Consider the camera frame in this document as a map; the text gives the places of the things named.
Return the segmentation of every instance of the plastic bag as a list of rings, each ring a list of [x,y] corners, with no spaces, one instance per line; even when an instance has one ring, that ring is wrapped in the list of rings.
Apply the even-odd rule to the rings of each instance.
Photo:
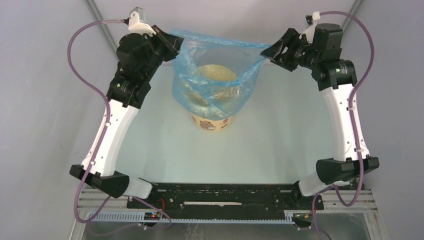
[[[171,34],[184,38],[173,60],[174,98],[192,114],[218,121],[240,111],[255,89],[269,44],[217,38],[186,30]]]

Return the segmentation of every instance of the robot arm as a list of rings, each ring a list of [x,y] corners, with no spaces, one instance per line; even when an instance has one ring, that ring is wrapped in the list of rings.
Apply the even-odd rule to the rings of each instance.
[[[149,182],[115,171],[116,160],[128,127],[151,89],[150,80],[163,61],[170,61],[178,55],[184,40],[155,25],[149,26],[144,16],[142,8],[131,11],[126,20],[131,33],[121,38],[116,50],[118,68],[106,94],[110,106],[109,122],[106,122],[105,111],[87,156],[81,165],[73,165],[70,169],[72,176],[81,179],[92,164],[85,183],[114,198],[124,195],[145,199],[152,190]],[[107,125],[107,131],[91,162],[104,125]]]
[[[340,59],[343,32],[337,24],[316,24],[315,20],[319,18],[316,12],[307,16],[310,27],[303,34],[289,28],[278,42],[261,52],[261,56],[291,72],[298,65],[311,69],[312,78],[318,83],[318,90],[322,92],[330,113],[333,158],[318,160],[316,171],[295,183],[295,189],[305,197],[330,185],[349,184],[356,178],[359,175],[357,151],[361,151],[364,158],[364,174],[379,166],[379,159],[370,156],[363,138],[356,95],[353,97],[353,108],[348,107],[350,94],[358,81],[353,63]],[[361,149],[355,147],[350,111],[353,111],[356,120]]]

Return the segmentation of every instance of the cartoon bear print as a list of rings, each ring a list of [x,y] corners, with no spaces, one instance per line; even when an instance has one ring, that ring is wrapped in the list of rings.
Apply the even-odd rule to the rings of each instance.
[[[200,121],[200,127],[207,131],[215,130],[215,126],[210,121]]]

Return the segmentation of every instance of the beige bin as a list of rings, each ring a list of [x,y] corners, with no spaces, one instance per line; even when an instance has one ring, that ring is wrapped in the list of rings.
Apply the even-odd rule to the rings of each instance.
[[[200,66],[199,68],[200,74],[205,76],[208,79],[213,79],[215,81],[235,81],[237,79],[236,74],[228,69],[225,66],[216,65],[216,64],[208,64]],[[236,94],[238,87],[225,87],[223,91],[217,91],[214,93],[214,97],[217,101],[221,103],[230,103],[232,97]],[[210,108],[210,105],[207,100],[205,100],[200,94],[193,92],[188,95],[190,100],[198,106],[198,108]],[[219,132],[228,127],[233,121],[233,116],[228,117],[226,119],[214,121],[207,118],[203,118],[197,116],[195,114],[191,114],[196,125],[208,132]]]

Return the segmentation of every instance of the blue plastic bag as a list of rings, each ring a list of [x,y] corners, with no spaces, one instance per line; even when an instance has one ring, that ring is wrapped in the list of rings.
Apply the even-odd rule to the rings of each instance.
[[[260,52],[270,45],[187,30],[171,34],[184,38],[172,61],[174,98],[194,115],[213,121],[238,113],[255,89],[265,60]]]

